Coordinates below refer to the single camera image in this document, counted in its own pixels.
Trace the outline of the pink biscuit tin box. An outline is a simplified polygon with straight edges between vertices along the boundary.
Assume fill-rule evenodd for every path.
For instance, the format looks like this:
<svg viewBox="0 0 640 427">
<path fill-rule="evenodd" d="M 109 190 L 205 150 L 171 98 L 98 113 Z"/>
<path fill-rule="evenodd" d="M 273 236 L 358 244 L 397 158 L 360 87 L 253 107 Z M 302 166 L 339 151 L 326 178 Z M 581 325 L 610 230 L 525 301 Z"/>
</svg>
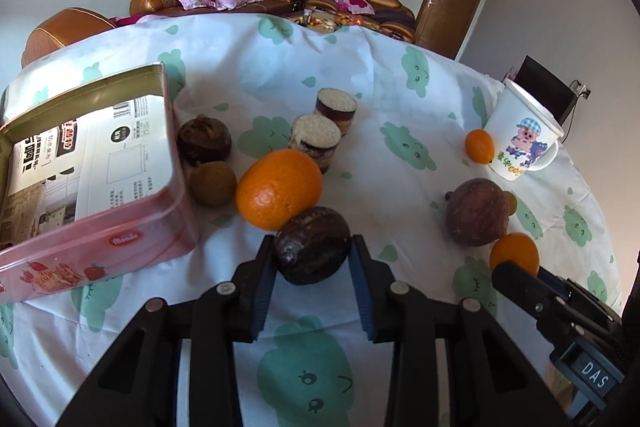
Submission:
<svg viewBox="0 0 640 427">
<path fill-rule="evenodd" d="M 1 300 L 71 291 L 181 257 L 198 226 L 165 67 L 42 102 L 1 128 Z"/>
</svg>

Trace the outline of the near layered cake cup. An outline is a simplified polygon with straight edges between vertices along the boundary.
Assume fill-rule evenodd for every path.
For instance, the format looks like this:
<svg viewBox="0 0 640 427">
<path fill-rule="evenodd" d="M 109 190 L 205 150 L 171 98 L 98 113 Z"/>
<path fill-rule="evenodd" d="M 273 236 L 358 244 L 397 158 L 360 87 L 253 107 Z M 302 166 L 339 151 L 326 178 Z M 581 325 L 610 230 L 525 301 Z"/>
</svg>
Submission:
<svg viewBox="0 0 640 427">
<path fill-rule="evenodd" d="M 309 156 L 321 173 L 326 173 L 341 137 L 340 128 L 331 119 L 304 114 L 293 121 L 288 147 Z"/>
</svg>

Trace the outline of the small brown-yellow fruit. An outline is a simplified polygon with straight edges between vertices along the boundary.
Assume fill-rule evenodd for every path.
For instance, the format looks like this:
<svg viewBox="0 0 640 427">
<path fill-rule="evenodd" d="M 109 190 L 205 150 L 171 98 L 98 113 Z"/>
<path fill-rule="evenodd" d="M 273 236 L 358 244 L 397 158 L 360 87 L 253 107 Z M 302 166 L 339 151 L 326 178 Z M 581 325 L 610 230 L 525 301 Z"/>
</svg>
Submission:
<svg viewBox="0 0 640 427">
<path fill-rule="evenodd" d="M 236 191 L 236 176 L 224 161 L 206 162 L 198 165 L 189 176 L 189 187 L 194 199 L 208 207 L 218 207 L 233 198 Z"/>
</svg>

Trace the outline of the brown wooden door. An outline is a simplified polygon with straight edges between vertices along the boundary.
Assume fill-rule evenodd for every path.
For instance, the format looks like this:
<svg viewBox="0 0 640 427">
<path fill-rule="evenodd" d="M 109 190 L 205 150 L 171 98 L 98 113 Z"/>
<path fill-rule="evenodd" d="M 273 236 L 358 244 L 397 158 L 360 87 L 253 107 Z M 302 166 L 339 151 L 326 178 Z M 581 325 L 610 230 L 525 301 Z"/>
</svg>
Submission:
<svg viewBox="0 0 640 427">
<path fill-rule="evenodd" d="M 416 19 L 416 44 L 455 58 L 479 5 L 480 0 L 423 0 Z"/>
</svg>

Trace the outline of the dark wrinkled fruit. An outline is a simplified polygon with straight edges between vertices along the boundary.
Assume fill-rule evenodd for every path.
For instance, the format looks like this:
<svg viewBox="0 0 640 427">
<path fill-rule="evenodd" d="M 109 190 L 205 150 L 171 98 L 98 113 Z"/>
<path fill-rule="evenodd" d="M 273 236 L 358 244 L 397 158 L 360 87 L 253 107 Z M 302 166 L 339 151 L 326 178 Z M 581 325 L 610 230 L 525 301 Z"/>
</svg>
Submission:
<svg viewBox="0 0 640 427">
<path fill-rule="evenodd" d="M 228 127 L 219 119 L 198 115 L 183 124 L 177 134 L 180 157 L 195 167 L 213 161 L 225 161 L 231 153 Z"/>
</svg>

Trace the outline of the large orange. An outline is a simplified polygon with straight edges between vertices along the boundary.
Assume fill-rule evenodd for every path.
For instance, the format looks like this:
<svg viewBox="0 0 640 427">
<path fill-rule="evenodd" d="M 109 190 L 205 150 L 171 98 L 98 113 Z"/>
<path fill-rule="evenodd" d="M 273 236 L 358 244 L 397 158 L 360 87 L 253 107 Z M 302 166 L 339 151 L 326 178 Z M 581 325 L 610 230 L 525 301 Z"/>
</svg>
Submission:
<svg viewBox="0 0 640 427">
<path fill-rule="evenodd" d="M 299 150 L 275 150 L 255 161 L 235 191 L 240 216 L 254 227 L 274 232 L 303 210 L 314 207 L 322 192 L 318 165 Z"/>
</svg>

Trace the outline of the black television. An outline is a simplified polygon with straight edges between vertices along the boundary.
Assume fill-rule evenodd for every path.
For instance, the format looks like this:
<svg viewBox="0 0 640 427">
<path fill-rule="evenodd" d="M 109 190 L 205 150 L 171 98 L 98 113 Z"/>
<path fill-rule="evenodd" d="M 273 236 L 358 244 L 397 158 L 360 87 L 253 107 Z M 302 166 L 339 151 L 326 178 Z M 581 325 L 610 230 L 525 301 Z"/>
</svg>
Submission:
<svg viewBox="0 0 640 427">
<path fill-rule="evenodd" d="M 514 82 L 548 109 L 558 124 L 564 124 L 578 100 L 574 90 L 529 55 L 524 58 Z"/>
</svg>

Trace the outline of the small orange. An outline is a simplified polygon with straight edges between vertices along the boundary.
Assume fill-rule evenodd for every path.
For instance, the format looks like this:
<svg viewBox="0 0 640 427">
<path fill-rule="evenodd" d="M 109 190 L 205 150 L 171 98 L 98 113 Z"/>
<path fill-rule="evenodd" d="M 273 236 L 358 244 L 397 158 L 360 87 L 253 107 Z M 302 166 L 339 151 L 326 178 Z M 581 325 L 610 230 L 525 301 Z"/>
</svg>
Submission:
<svg viewBox="0 0 640 427">
<path fill-rule="evenodd" d="M 514 232 L 502 236 L 491 247 L 489 269 L 494 271 L 503 262 L 511 261 L 533 277 L 539 272 L 540 258 L 534 240 L 525 233 Z"/>
<path fill-rule="evenodd" d="M 474 129 L 465 135 L 464 149 L 466 155 L 480 165 L 490 164 L 496 155 L 494 140 L 484 129 Z"/>
</svg>

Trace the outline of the layered cake cup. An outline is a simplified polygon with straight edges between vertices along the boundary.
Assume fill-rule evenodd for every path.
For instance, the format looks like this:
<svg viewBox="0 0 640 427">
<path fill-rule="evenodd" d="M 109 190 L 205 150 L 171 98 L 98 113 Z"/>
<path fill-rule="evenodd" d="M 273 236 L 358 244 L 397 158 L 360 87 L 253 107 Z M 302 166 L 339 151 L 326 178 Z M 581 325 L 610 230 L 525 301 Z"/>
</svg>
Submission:
<svg viewBox="0 0 640 427">
<path fill-rule="evenodd" d="M 341 137 L 340 128 L 331 119 L 304 114 L 293 121 L 288 147 L 309 156 L 321 173 L 326 173 Z"/>
<path fill-rule="evenodd" d="M 329 118 L 345 135 L 355 118 L 358 103 L 349 93 L 335 88 L 322 88 L 317 93 L 314 113 Z"/>
</svg>

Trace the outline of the wooden coffee table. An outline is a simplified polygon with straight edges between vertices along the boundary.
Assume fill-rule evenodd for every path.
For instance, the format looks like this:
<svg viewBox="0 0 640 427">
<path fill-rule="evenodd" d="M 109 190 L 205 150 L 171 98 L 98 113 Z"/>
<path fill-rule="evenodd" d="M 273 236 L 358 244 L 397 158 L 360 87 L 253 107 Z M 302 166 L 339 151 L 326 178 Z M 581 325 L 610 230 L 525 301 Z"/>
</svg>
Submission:
<svg viewBox="0 0 640 427">
<path fill-rule="evenodd" d="M 363 17 L 355 15 L 309 8 L 290 14 L 288 20 L 299 26 L 307 27 L 317 32 L 324 32 L 325 34 L 352 26 L 364 27 L 368 22 Z"/>
</svg>

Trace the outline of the purple passion fruit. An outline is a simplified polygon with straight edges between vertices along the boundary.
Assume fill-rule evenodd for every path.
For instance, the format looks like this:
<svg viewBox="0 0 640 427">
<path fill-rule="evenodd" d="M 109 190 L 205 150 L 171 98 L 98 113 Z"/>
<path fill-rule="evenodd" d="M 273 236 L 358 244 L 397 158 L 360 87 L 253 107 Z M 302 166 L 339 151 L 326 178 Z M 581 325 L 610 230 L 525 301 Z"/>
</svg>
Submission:
<svg viewBox="0 0 640 427">
<path fill-rule="evenodd" d="M 506 235 L 510 204 L 495 182 L 475 178 L 445 195 L 445 225 L 449 236 L 466 247 L 494 243 Z"/>
</svg>

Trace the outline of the white green-cloud tablecloth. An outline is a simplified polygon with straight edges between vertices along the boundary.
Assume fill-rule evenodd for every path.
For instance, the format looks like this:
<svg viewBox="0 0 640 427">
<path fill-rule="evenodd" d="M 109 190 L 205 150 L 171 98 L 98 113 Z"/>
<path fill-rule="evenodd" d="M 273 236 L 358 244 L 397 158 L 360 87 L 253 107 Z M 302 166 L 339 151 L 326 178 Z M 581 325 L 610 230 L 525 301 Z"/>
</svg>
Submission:
<svg viewBox="0 0 640 427">
<path fill-rule="evenodd" d="M 321 204 L 337 210 L 395 277 L 432 298 L 477 299 L 499 321 L 561 403 L 570 383 L 552 366 L 534 321 L 492 288 L 487 248 L 451 242 L 445 195 L 490 176 L 465 155 L 485 124 L 498 81 L 365 29 L 320 36 L 265 15 L 154 18 L 78 42 L 25 67 L 9 84 L 15 117 L 67 90 L 161 62 L 180 122 L 226 124 L 243 173 L 286 147 L 293 121 L 336 88 L 358 104 L 323 178 Z M 180 303 L 231 277 L 262 231 L 233 205 L 198 208 L 189 254 L 85 287 L 1 309 L 1 374 L 39 426 L 68 401 L 146 300 Z M 346 270 L 317 285 L 274 286 L 259 340 L 236 349 L 243 419 L 250 426 L 378 426 L 386 402 L 387 346 L 366 339 Z"/>
</svg>

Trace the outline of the small yellow-brown fruit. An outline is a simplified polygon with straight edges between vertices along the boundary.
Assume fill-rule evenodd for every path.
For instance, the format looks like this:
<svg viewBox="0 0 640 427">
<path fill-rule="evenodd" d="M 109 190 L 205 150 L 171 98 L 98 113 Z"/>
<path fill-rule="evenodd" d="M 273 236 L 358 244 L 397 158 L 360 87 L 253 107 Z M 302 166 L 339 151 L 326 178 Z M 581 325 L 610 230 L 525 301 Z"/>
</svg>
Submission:
<svg viewBox="0 0 640 427">
<path fill-rule="evenodd" d="M 518 210 L 518 199 L 510 191 L 503 191 L 502 194 L 504 196 L 504 199 L 506 200 L 506 203 L 508 204 L 509 215 L 514 215 L 514 213 L 516 213 L 516 210 Z"/>
</svg>

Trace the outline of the dark brown passion fruit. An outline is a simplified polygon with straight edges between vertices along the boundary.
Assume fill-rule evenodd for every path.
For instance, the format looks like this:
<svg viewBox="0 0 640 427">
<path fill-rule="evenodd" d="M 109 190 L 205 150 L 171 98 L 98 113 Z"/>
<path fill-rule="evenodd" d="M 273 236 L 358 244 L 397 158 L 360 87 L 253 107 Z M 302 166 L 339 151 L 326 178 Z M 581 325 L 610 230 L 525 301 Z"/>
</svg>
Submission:
<svg viewBox="0 0 640 427">
<path fill-rule="evenodd" d="M 341 268 L 352 251 L 352 234 L 341 213 L 310 207 L 280 228 L 274 249 L 278 270 L 288 283 L 317 284 Z"/>
</svg>

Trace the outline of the white cartoon mug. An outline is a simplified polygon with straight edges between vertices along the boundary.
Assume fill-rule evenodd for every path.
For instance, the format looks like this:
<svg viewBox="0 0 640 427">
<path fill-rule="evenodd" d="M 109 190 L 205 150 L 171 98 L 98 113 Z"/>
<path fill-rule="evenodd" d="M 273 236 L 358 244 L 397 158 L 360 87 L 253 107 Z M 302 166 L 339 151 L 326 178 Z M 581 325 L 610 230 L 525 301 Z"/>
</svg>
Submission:
<svg viewBox="0 0 640 427">
<path fill-rule="evenodd" d="M 496 152 L 489 167 L 506 181 L 549 167 L 564 136 L 548 109 L 512 80 L 504 83 L 484 130 Z"/>
</svg>

